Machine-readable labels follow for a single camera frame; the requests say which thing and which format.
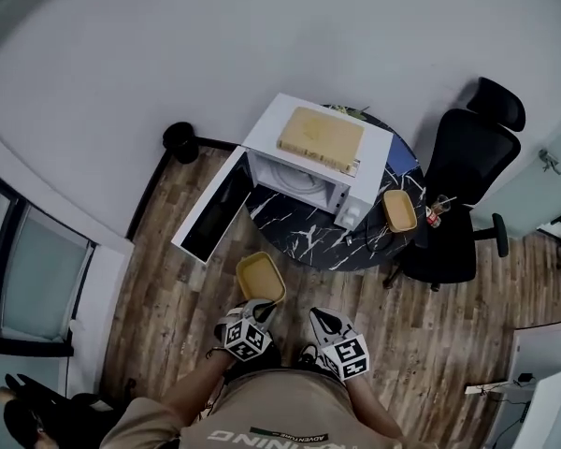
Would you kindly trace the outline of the person's right forearm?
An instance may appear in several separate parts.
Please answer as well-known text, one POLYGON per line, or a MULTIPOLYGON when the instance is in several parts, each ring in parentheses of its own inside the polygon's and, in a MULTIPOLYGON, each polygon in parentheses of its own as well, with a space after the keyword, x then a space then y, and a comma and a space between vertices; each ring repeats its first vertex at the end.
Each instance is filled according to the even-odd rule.
POLYGON ((363 375, 353 377, 345 384, 354 414, 362 424, 385 437, 397 440, 403 438, 400 426, 381 405, 363 375))

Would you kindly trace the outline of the white power strip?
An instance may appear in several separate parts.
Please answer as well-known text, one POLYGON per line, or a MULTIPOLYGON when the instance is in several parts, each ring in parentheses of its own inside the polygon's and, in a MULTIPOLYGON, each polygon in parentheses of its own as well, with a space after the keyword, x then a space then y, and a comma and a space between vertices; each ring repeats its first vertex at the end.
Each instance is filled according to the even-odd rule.
POLYGON ((467 384, 464 394, 468 395, 485 395, 489 393, 503 393, 509 390, 511 381, 501 381, 489 384, 467 384))

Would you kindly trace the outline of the tan wooden board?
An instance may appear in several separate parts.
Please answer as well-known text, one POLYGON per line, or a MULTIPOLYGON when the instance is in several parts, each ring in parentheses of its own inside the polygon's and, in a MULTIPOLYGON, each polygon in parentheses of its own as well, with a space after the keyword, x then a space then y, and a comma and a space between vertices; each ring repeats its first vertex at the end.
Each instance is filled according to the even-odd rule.
POLYGON ((284 126, 277 147, 349 173, 364 131, 360 124, 298 107, 284 126))

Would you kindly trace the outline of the white microwave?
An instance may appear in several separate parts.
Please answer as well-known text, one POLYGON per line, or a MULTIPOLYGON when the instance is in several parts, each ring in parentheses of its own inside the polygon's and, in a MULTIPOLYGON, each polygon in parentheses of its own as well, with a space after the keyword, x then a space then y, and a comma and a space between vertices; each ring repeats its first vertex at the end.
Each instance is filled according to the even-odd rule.
POLYGON ((180 224, 172 242, 207 263, 243 207, 296 261, 343 268, 345 239, 373 208, 391 132, 278 94, 180 224))

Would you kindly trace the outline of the person's right shoe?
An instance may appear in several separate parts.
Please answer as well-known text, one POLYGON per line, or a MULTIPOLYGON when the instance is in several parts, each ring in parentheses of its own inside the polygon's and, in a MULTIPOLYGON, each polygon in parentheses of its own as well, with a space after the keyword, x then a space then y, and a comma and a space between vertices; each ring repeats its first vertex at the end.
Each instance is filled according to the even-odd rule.
POLYGON ((319 357, 318 347, 313 343, 303 346, 295 365, 307 370, 323 369, 324 362, 319 357))

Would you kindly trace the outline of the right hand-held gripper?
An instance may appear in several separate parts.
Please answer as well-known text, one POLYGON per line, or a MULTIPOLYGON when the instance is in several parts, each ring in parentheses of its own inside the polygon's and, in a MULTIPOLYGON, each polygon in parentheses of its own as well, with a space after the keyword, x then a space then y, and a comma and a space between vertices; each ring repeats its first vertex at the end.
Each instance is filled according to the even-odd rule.
POLYGON ((347 316, 329 308, 312 308, 309 320, 316 340, 322 345, 326 366, 342 382, 369 371, 365 338, 353 329, 347 316))

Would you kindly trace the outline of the blue notebook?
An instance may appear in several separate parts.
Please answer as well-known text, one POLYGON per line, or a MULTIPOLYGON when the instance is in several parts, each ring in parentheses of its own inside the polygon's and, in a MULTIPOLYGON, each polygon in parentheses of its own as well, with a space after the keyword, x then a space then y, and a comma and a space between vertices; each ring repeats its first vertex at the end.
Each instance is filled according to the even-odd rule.
POLYGON ((398 135, 393 135, 387 165, 396 176, 400 177, 417 168, 419 162, 404 140, 398 135))

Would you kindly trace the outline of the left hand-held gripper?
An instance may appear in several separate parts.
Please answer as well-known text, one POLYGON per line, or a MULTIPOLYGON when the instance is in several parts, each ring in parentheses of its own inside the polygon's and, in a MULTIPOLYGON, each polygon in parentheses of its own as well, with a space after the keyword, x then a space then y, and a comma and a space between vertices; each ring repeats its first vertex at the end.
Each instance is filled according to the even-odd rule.
POLYGON ((238 361, 250 361, 262 355, 271 344, 268 330, 276 313, 275 301, 249 299, 243 309, 232 309, 218 321, 214 335, 223 349, 238 361))

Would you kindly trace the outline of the black framed window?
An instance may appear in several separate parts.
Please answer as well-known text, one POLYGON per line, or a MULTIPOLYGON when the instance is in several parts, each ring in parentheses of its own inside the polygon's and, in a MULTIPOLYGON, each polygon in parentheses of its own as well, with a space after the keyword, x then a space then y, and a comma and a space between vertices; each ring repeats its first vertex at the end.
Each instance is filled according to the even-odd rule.
POLYGON ((0 179, 0 355, 69 357, 96 245, 0 179))

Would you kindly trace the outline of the black office chair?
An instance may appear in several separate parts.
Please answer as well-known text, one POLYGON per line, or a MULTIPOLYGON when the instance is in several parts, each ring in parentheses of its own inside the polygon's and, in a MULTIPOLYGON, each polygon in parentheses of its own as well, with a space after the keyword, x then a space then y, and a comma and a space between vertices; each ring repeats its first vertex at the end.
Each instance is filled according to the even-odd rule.
POLYGON ((427 207, 439 195, 456 200, 439 216, 437 228, 427 224, 425 237, 399 253, 395 271, 383 282, 386 289, 399 275, 426 282, 433 291, 443 284, 472 281, 480 240, 494 240, 501 258, 510 252, 501 215, 493 214, 490 227, 476 230, 470 213, 520 153, 516 135, 525 128, 525 107, 518 96, 488 78, 480 77, 474 89, 464 107, 442 116, 425 173, 427 207))

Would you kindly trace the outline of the pale green door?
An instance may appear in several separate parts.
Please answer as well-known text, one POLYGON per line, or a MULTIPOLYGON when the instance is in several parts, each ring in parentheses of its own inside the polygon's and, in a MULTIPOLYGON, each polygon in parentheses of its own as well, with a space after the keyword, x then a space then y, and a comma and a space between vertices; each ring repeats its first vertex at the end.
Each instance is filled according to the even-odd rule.
POLYGON ((523 148, 506 180, 474 210, 478 221, 498 213, 510 235, 523 237, 561 214, 561 174, 543 171, 542 149, 559 161, 561 171, 561 120, 547 136, 523 148))

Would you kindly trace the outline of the person's left forearm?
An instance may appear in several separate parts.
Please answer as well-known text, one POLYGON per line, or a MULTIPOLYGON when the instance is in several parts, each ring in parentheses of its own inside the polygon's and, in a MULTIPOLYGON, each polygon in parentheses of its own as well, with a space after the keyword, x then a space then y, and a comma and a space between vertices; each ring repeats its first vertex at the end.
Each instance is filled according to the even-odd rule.
POLYGON ((226 351, 214 350, 191 372, 179 379, 164 395, 163 404, 184 426, 189 426, 205 409, 209 398, 234 363, 226 351))

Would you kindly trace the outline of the round black marble table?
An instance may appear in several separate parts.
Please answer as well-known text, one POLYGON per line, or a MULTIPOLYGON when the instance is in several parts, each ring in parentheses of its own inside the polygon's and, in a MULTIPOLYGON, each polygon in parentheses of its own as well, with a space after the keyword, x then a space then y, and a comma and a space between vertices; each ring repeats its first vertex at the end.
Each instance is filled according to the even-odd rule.
POLYGON ((399 136, 370 115, 361 121, 278 94, 240 147, 251 172, 253 189, 246 205, 255 225, 280 252, 317 269, 371 268, 396 257, 423 230, 426 185, 420 163, 400 177, 387 165, 393 135, 399 136), (298 107, 364 127, 349 173, 277 147, 298 107), (387 190, 408 193, 417 216, 415 229, 390 231, 382 206, 387 190))

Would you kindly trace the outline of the white desk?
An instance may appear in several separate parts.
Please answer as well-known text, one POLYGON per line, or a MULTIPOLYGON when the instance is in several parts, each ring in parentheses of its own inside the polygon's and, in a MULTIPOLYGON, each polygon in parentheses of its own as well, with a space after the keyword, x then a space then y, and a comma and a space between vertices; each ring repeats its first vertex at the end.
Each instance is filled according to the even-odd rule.
MULTIPOLYGON (((561 370, 561 323, 517 329, 513 335, 510 377, 530 373, 543 379, 561 370)), ((545 449, 561 449, 561 408, 545 449)))

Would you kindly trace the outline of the green leafy plant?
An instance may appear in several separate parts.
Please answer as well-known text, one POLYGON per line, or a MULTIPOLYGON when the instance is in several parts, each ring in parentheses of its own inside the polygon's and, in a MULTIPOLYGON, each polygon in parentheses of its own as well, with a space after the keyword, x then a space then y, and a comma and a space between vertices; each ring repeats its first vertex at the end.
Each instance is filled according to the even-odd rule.
POLYGON ((338 111, 341 114, 351 116, 351 117, 356 118, 356 119, 361 120, 361 121, 366 121, 367 120, 367 115, 365 114, 365 111, 363 109, 353 109, 353 108, 344 107, 344 106, 340 106, 340 105, 329 105, 328 108, 333 109, 335 111, 338 111))

